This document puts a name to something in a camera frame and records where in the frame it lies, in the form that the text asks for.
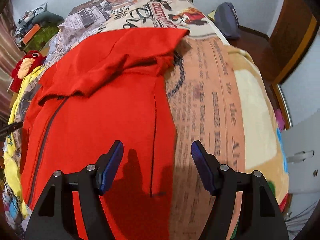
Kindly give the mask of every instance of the red stuffed toy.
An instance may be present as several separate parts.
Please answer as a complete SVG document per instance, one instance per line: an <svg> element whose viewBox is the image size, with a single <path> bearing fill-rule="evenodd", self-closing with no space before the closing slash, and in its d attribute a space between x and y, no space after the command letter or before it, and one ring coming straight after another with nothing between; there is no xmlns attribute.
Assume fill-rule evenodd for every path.
<svg viewBox="0 0 320 240"><path fill-rule="evenodd" d="M41 66L44 57L39 51L29 51L17 64L14 70L11 72L13 81L10 85L10 89L13 92L19 92L23 78L29 75L36 67Z"/></svg>

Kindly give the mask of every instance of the curtain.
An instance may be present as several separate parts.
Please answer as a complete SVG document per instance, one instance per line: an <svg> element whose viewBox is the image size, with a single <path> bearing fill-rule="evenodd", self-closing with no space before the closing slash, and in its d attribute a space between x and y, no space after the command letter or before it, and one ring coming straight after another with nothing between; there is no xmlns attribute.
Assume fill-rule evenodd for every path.
<svg viewBox="0 0 320 240"><path fill-rule="evenodd" d="M12 93L7 92L11 82L11 71L25 55L16 46L12 36L16 30L13 21L12 3L9 2L0 14L0 118L9 118Z"/></svg>

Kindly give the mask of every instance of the jacket zipper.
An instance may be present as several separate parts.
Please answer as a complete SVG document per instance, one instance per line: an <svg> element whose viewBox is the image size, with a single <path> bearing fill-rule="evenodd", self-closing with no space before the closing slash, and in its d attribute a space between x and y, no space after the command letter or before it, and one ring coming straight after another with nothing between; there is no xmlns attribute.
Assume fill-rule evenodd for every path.
<svg viewBox="0 0 320 240"><path fill-rule="evenodd" d="M38 158L36 160L37 164L36 164L35 174L33 175L33 179L32 179L31 192L30 192L30 197L29 197L29 200L28 200L28 206L29 207L30 207L30 204L31 204L31 201L32 201L32 198L33 198L33 194L34 194L34 190L35 190L35 184L36 184L36 177L37 177L37 174L38 174L38 171L39 171L39 166L40 166L40 163L41 163L41 158L42 158L42 154L43 154L43 150L44 150L44 145L45 145L45 142L47 140L51 124L53 122L53 119L56 117L57 113L59 112L59 110L61 109L61 107L64 105L64 103L67 100L68 100L68 98L65 98L64 101L60 104L60 106L53 113L52 117L49 120L47 128L45 130L44 137L43 137L43 140L41 142L40 152L39 152Z"/></svg>

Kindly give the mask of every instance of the brown wooden floor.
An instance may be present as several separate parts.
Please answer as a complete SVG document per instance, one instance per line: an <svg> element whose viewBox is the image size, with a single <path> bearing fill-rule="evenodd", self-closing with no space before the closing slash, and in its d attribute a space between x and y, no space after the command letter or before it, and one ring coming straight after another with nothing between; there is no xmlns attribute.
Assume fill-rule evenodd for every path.
<svg viewBox="0 0 320 240"><path fill-rule="evenodd" d="M247 51L261 72L263 83L270 102L274 109L279 108L276 95L271 87L272 81L278 76L281 69L269 42L260 36L240 30L238 40L228 40L230 45Z"/></svg>

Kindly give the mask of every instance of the metal screw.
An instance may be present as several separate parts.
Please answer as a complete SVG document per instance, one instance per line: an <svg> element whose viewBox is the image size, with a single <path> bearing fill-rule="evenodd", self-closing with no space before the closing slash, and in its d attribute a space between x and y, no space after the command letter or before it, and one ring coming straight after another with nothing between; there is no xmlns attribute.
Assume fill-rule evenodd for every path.
<svg viewBox="0 0 320 240"><path fill-rule="evenodd" d="M221 169L222 171L227 171L227 170L229 170L229 167L228 167L228 165L221 164L221 165L220 165L220 169Z"/></svg>
<svg viewBox="0 0 320 240"><path fill-rule="evenodd" d="M54 175L55 177L59 177L59 176L61 175L61 171L55 171L55 172L53 173L53 175Z"/></svg>
<svg viewBox="0 0 320 240"><path fill-rule="evenodd" d="M262 176L262 173L260 171L254 171L253 174L256 176L256 177L261 177Z"/></svg>
<svg viewBox="0 0 320 240"><path fill-rule="evenodd" d="M88 170L88 171L93 171L95 168L96 168L96 166L95 166L94 164L89 164L89 165L87 166L87 170Z"/></svg>

